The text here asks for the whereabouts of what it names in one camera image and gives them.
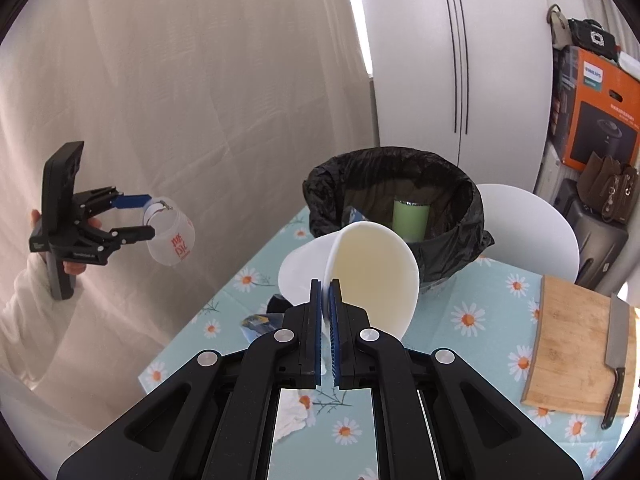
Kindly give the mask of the white tissue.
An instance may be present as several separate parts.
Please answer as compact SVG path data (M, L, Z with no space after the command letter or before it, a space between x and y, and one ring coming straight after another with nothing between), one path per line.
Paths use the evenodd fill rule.
M277 443L293 432L316 424L314 390L282 389L274 428L273 442Z

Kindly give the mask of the clear plastic wrapper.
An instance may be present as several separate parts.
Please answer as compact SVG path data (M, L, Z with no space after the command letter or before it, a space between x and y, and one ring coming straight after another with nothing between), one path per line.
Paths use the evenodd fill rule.
M240 329L249 344L262 335L280 330L283 325L282 313L252 314L241 322Z

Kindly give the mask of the white paper cup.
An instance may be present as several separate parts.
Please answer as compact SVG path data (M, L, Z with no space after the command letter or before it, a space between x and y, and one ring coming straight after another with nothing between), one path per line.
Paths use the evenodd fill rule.
M366 310L373 327L398 339L418 303L420 273L408 244L371 221L322 235L285 257L278 286L288 302L297 306L307 301L314 280L321 284L323 299L331 282L339 281L345 302Z

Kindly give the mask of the green cup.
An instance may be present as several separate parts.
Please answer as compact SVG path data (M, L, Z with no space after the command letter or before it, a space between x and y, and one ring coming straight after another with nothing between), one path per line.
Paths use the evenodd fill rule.
M395 200L392 229L406 243L424 240L431 208L425 204Z

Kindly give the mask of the black sock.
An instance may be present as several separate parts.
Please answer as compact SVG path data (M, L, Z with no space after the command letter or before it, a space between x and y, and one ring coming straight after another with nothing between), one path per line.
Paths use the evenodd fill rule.
M267 304L267 314L285 314L292 304L280 294L273 295Z

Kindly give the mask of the transparent trash bin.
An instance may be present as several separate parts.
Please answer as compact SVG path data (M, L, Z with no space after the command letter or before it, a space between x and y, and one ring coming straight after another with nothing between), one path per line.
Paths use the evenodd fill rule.
M477 260L477 256L463 258L460 261L445 261L443 258L420 258L420 289L427 290L449 280L454 274Z

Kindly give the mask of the kitchen cleaver knife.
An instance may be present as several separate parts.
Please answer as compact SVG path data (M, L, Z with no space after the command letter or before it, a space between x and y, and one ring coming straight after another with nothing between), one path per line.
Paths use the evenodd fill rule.
M605 366L612 370L614 382L604 414L601 429L608 430L620 406L620 398L626 375L626 356L629 332L629 304L615 294L611 296L610 315L608 316L608 336L606 336Z

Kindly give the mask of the daisy pattern tablecloth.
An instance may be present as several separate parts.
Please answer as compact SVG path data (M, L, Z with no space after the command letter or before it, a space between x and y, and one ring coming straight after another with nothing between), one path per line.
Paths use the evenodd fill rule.
M201 350L227 354L245 349L253 335L242 328L242 321L265 313L278 290L283 260L310 240L308 212L301 210L140 374L144 391L154 390ZM533 368L541 281L538 274L480 259L444 284L422 292L402 343L433 353L436 364L447 368L467 362L591 479L623 441L632 419L620 417L604 430L598 416L522 404ZM370 392L335 388L329 341L322 352L321 386L283 396L270 478L378 478Z

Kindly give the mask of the wooden cutting board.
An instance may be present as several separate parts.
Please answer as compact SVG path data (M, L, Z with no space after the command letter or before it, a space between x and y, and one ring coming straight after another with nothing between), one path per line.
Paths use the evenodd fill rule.
M611 299L546 275L533 357L521 402L532 408L603 416L614 387L605 364Z

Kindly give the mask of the beige curtain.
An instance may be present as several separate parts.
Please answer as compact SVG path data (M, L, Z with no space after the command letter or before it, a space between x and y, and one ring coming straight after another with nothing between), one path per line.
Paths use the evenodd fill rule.
M85 144L77 187L167 197L194 252L93 266L35 393L101 430L139 376L303 207L303 180L374 142L349 0L29 0L1 45L1 293L28 255L41 170Z

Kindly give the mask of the white chair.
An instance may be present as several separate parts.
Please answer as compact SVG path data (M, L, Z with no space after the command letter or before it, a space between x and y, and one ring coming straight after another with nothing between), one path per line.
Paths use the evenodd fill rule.
M483 255L522 270L573 283L579 271L576 235L567 220L539 196L515 186L485 183L485 230L494 239Z

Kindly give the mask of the black suitcase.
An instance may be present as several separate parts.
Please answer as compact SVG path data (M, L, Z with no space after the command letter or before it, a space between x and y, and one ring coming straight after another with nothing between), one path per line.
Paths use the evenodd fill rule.
M595 290L628 240L626 226L605 222L578 197L576 182L564 179L553 206L572 227L579 250L579 269L575 283Z

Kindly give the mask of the brown leather bag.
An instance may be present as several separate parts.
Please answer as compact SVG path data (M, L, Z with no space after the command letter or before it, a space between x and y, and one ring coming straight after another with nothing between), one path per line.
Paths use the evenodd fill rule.
M577 180L577 194L584 205L605 222L627 224L639 191L639 174L634 166L611 156L592 153Z

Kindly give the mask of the orange Philips box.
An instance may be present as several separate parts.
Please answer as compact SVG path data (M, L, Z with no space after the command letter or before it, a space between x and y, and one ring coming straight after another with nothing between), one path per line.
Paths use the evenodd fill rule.
M564 48L549 136L562 164L577 171L593 154L632 165L639 153L639 81L602 56Z

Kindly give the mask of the white refrigerator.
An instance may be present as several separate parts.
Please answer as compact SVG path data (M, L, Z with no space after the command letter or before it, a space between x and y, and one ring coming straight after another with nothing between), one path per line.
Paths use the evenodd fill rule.
M476 183L535 186L549 119L547 0L362 0L378 135Z

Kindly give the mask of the beige hanging bag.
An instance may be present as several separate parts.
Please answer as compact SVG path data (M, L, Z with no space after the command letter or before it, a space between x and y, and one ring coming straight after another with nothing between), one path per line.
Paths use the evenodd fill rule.
M573 43L570 24L556 3L548 9L546 19L551 28L552 47L562 51L570 46Z

